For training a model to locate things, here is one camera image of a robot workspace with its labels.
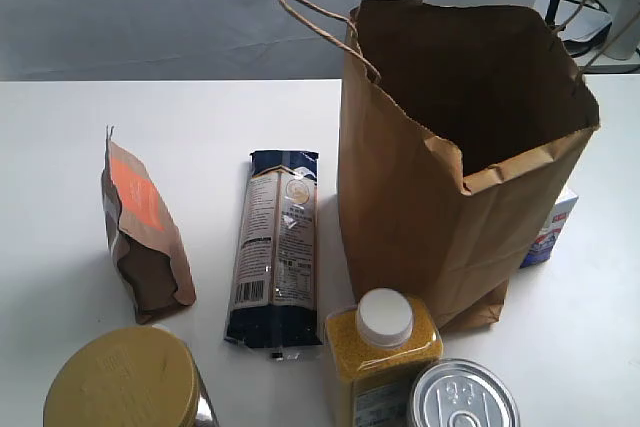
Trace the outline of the brown pouch with orange label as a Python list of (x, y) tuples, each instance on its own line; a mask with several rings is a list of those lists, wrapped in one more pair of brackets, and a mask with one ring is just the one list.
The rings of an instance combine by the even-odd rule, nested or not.
[(144, 164), (105, 136), (102, 205), (113, 266), (148, 324), (196, 301), (191, 268), (178, 227)]

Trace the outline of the brown paper bag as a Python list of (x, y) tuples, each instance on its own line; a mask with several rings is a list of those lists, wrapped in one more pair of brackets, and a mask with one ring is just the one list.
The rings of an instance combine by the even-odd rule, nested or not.
[(364, 0), (344, 20), (337, 204), (353, 293), (497, 321), (599, 106), (558, 27), (518, 5)]

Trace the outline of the dark blue pasta packet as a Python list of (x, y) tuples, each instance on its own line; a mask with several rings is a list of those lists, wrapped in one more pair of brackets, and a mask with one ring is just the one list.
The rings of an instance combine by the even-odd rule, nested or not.
[(317, 164), (301, 150), (257, 150), (250, 168), (225, 327), (227, 342), (292, 360), (320, 345)]

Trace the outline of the yellow grain bottle white cap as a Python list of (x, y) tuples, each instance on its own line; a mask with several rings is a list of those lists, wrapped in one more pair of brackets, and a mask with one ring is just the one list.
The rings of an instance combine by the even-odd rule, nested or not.
[(324, 323), (323, 372), (336, 426), (404, 426), (417, 375), (443, 354), (422, 299), (388, 288)]

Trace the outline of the white blue milk carton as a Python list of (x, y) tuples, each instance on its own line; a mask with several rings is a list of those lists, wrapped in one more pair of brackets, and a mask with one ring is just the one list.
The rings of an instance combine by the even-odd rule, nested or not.
[(541, 264), (551, 257), (552, 250), (578, 198), (579, 196), (569, 187), (563, 187), (543, 227), (522, 261), (521, 268)]

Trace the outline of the silver tin can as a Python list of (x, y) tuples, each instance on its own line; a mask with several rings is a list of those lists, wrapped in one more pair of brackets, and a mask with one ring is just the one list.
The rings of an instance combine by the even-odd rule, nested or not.
[(416, 378), (406, 412), (420, 427), (517, 427), (520, 415), (505, 384), (466, 359), (441, 359)]

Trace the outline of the jar with gold lid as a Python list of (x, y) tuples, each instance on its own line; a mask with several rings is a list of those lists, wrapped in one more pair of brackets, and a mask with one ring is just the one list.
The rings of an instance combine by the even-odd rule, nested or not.
[(217, 426), (187, 345), (150, 326), (111, 331), (71, 356), (53, 380), (45, 426)]

